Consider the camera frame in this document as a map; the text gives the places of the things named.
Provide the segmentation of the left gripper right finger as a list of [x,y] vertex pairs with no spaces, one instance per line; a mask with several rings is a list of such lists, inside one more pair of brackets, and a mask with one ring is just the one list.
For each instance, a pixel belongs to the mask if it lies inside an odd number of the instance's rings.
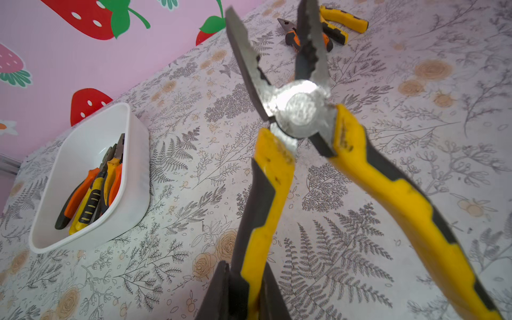
[[259,320],[291,320],[270,265],[265,265],[259,296]]

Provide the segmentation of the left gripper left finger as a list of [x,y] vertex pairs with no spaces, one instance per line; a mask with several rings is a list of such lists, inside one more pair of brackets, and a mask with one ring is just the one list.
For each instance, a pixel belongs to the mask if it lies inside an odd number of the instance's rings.
[[229,264],[220,261],[195,320],[229,319]]

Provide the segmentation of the white plastic storage box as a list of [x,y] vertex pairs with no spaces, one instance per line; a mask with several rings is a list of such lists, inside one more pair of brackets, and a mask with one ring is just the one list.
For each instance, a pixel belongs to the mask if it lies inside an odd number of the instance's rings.
[[[101,165],[120,157],[120,186],[102,212]],[[126,103],[83,121],[57,154],[29,234],[29,247],[89,250],[135,227],[149,207],[149,132]]]

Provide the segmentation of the orange black long-nose pliers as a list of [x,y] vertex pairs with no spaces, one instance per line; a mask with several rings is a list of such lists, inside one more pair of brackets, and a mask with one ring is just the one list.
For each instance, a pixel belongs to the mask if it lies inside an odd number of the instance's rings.
[[[292,47],[296,52],[298,52],[301,49],[301,45],[296,32],[296,25],[293,22],[282,18],[278,18],[277,21],[285,32],[286,45]],[[330,52],[333,49],[333,41],[325,33],[323,34],[323,40],[326,50]]]

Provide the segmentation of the orange black pliers large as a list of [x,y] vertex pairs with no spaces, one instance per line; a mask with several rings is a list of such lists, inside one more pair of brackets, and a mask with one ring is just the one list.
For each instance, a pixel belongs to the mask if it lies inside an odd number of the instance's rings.
[[73,190],[55,222],[55,229],[62,230],[68,226],[84,199],[90,185],[100,172],[100,168],[89,170],[87,177]]

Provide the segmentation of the yellow black pliers large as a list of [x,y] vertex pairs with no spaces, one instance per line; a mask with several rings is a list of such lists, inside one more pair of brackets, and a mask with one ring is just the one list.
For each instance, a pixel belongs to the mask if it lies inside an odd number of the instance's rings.
[[269,127],[259,131],[251,160],[253,185],[229,264],[229,316],[259,319],[266,258],[293,181],[298,143],[308,139],[319,154],[370,194],[398,223],[431,278],[464,319],[500,319],[461,245],[420,188],[371,144],[366,129],[331,95],[327,51],[317,1],[301,1],[296,32],[301,49],[295,79],[272,85],[260,56],[232,7],[226,34],[249,97]]

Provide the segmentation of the orange handled pliers small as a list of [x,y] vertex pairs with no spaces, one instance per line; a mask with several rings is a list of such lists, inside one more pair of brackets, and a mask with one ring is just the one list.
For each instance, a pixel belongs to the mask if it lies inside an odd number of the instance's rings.
[[114,180],[113,184],[111,186],[111,189],[109,191],[109,197],[108,197],[108,205],[111,205],[113,201],[115,200],[115,197],[117,196],[117,193],[119,191],[120,185],[121,185],[121,176],[122,176],[122,169],[123,164],[121,163],[118,165],[114,171]]

